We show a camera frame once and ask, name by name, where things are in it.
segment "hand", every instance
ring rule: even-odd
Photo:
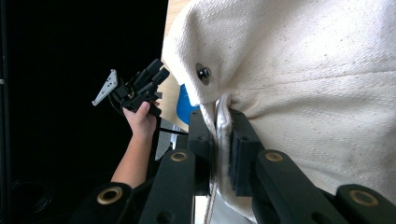
[[[157,118],[149,114],[149,108],[151,106],[152,105],[148,102],[143,102],[136,113],[131,112],[126,108],[122,109],[125,118],[127,118],[128,123],[131,126],[134,136],[147,139],[154,135],[154,131],[157,126]]]

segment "gold grommet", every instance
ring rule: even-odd
[[[275,152],[268,152],[265,154],[265,158],[267,158],[268,161],[283,161],[283,156]]]
[[[100,192],[98,194],[98,197],[96,198],[96,200],[100,204],[111,204],[111,203],[116,202],[118,199],[120,199],[121,196],[122,196],[122,188],[111,187],[111,188],[102,190],[102,192]]]
[[[363,190],[352,189],[349,192],[349,196],[355,203],[359,203],[367,207],[375,207],[379,205],[378,199],[375,196]]]
[[[185,161],[189,156],[184,152],[175,152],[172,154],[172,161]]]

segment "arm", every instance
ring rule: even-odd
[[[120,182],[135,188],[146,181],[152,137],[157,124],[157,119],[149,114],[149,107],[150,104],[144,102],[136,113],[123,108],[133,136],[111,182]]]

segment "blue object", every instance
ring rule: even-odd
[[[184,84],[181,85],[177,100],[177,116],[186,124],[190,124],[190,112],[198,108],[198,105],[191,105],[189,95],[187,94],[186,86]]]

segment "black rivet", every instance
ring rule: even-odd
[[[209,84],[209,77],[212,75],[210,68],[204,67],[200,63],[196,64],[195,68],[197,70],[198,78],[207,86]]]

